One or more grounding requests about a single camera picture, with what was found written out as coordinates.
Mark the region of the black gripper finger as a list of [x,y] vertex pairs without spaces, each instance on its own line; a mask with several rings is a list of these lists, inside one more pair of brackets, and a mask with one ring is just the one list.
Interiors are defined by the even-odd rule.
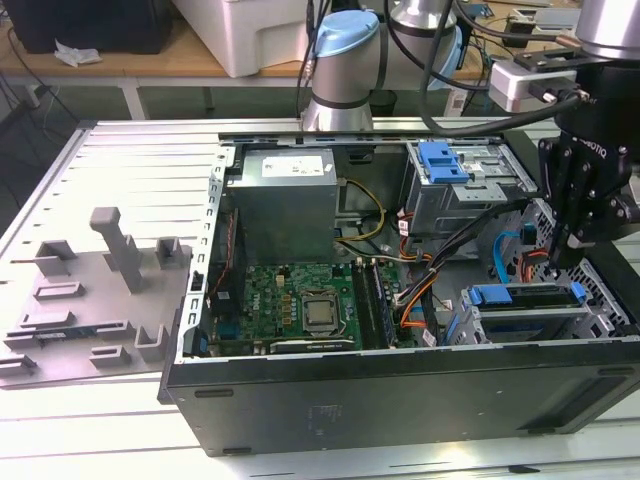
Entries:
[[544,138],[538,154],[543,191],[554,220],[548,246],[552,265],[577,265],[595,244],[594,199],[597,155],[578,138]]
[[573,268],[592,246],[639,231],[639,206],[634,197],[618,192],[601,199],[586,198],[569,210],[563,267]]

